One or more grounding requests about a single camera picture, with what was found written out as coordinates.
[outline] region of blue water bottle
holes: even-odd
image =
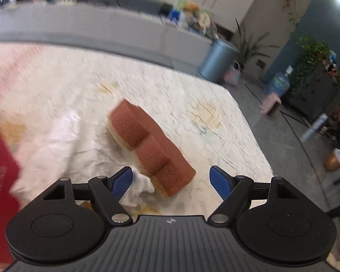
[[[285,73],[277,72],[274,77],[268,82],[267,86],[265,87],[265,93],[276,93],[279,98],[286,93],[286,91],[290,88],[290,79],[289,76],[292,73],[293,68],[289,66],[286,69]]]

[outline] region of pink stool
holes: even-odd
[[[263,100],[261,105],[261,112],[267,116],[273,116],[274,113],[278,110],[278,107],[281,105],[281,99],[278,95],[273,92]]]

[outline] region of cabinet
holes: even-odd
[[[324,112],[339,90],[321,64],[318,64],[315,70],[306,76],[305,82],[306,87],[296,87],[297,95],[293,96],[288,93],[286,101],[303,112],[310,122],[313,122]]]

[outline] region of brown sponge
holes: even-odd
[[[110,113],[108,130],[118,144],[135,153],[140,172],[163,196],[173,196],[195,176],[180,150],[141,107],[124,99]]]

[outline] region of tiled floor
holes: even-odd
[[[241,79],[237,88],[224,87],[237,101],[274,175],[287,179],[325,212],[339,206],[340,190],[333,181],[340,171],[327,173],[323,166],[333,149],[327,138],[315,134],[301,143],[298,138],[308,127],[291,109],[281,107],[272,117],[264,116],[260,112],[260,101],[265,97],[261,83]],[[337,219],[335,223],[338,240],[333,253],[340,259],[340,223]]]

